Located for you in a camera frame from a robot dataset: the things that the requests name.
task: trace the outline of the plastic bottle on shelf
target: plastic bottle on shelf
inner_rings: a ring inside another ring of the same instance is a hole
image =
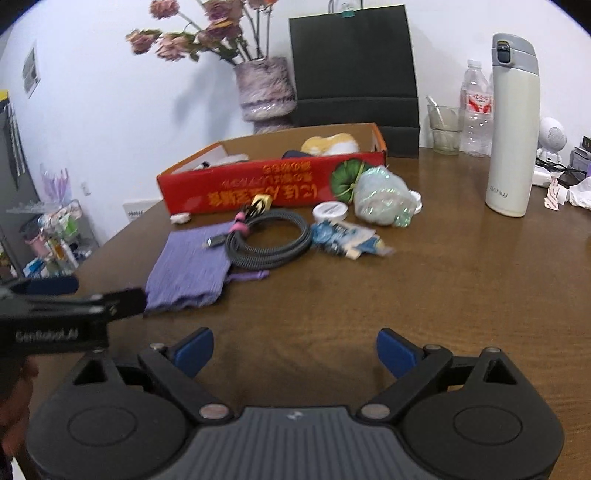
[[[460,107],[466,109],[462,150],[474,157],[487,155],[492,143],[493,95],[482,73],[482,63],[468,60],[460,90]]]

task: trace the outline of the human hand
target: human hand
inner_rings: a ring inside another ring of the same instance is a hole
[[[27,358],[10,397],[0,404],[0,427],[5,429],[2,449],[9,457],[15,456],[25,442],[29,425],[29,403],[33,396],[33,379],[38,375],[39,367],[35,360]]]

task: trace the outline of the red cardboard box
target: red cardboard box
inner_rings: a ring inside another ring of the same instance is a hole
[[[361,153],[282,160],[310,137],[353,135]],[[244,163],[195,170],[227,155],[246,154]],[[157,177],[171,215],[238,210],[258,193],[273,197],[274,206],[313,206],[328,200],[352,202],[352,187],[361,173],[384,165],[386,146],[375,124],[304,127],[225,140],[210,145]]]

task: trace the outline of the pink vase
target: pink vase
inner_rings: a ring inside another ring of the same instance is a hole
[[[242,118],[253,122],[255,133],[291,128],[287,115],[296,108],[287,59],[270,57],[251,60],[234,67]]]

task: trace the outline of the thermos lid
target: thermos lid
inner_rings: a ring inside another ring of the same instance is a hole
[[[534,46],[524,38],[510,33],[497,33],[492,37],[492,48],[496,49],[500,41],[507,42],[513,50],[523,51],[535,57]]]
[[[497,33],[492,37],[492,65],[540,75],[534,46],[510,33]]]

